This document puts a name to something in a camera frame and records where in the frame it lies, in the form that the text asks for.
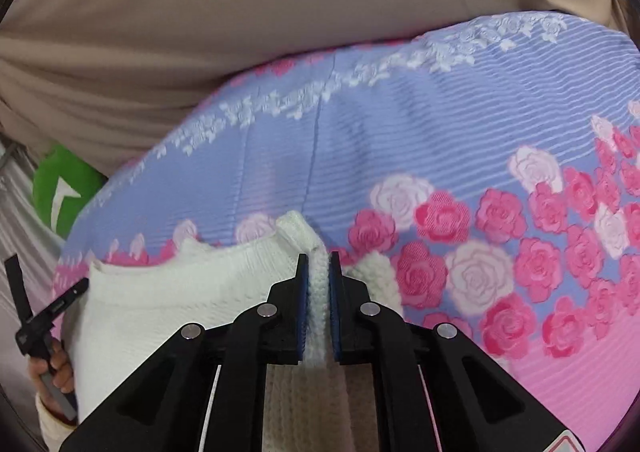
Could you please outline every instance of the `label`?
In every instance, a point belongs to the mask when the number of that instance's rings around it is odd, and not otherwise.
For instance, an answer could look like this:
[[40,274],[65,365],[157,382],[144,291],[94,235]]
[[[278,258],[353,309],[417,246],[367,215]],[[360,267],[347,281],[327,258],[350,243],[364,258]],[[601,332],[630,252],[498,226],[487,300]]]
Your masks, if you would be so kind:
[[570,430],[565,430],[544,452],[584,452],[584,448]]

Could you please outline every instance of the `knit fabric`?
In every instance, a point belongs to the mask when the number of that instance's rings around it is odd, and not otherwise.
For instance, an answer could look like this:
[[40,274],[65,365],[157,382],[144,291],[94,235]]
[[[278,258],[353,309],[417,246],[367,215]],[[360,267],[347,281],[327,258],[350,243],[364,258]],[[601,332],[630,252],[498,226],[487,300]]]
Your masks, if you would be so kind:
[[[79,421],[184,324],[220,326],[263,302],[274,283],[295,275],[300,253],[309,256],[306,347],[300,365],[268,367],[262,449],[377,450],[370,367],[334,362],[328,253],[296,212],[281,217],[272,236],[232,248],[185,241],[174,259],[154,268],[94,262],[89,292],[65,321]],[[375,300],[401,312],[388,258],[371,254],[350,273],[369,284]],[[42,427],[51,434],[44,412]]]

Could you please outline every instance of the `green pillow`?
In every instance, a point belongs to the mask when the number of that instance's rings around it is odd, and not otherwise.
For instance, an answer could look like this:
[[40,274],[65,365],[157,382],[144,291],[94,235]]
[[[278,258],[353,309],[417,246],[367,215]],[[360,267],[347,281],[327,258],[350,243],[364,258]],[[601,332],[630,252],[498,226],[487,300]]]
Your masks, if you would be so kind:
[[107,178],[61,145],[40,163],[33,177],[38,217],[66,239],[76,217]]

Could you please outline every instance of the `sweater sleeve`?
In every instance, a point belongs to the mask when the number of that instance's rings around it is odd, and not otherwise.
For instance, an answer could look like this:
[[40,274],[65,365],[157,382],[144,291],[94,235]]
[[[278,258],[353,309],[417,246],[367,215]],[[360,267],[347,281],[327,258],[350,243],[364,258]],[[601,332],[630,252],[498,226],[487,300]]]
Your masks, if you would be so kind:
[[63,441],[76,429],[73,425],[62,423],[53,416],[42,404],[40,397],[36,394],[36,409],[40,419],[40,431],[45,445],[49,452],[58,452]]

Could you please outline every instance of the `silver screw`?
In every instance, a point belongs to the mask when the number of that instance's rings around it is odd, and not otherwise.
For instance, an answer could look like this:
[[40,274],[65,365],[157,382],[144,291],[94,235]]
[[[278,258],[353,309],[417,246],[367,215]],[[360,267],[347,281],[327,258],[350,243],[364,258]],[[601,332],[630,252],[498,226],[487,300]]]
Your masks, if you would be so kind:
[[375,302],[365,302],[360,306],[360,312],[368,317],[375,317],[380,313],[380,306]]
[[275,307],[273,304],[269,304],[268,302],[266,304],[260,304],[258,306],[258,315],[260,315],[261,317],[265,317],[265,318],[272,317],[277,312],[278,312],[278,308]]
[[437,331],[442,338],[447,339],[453,338],[458,334],[458,330],[453,324],[440,324]]
[[200,329],[200,326],[198,326],[197,324],[187,324],[185,327],[183,327],[180,330],[180,334],[182,335],[182,338],[185,338],[187,340],[192,340],[194,338],[199,337],[201,332],[202,330]]

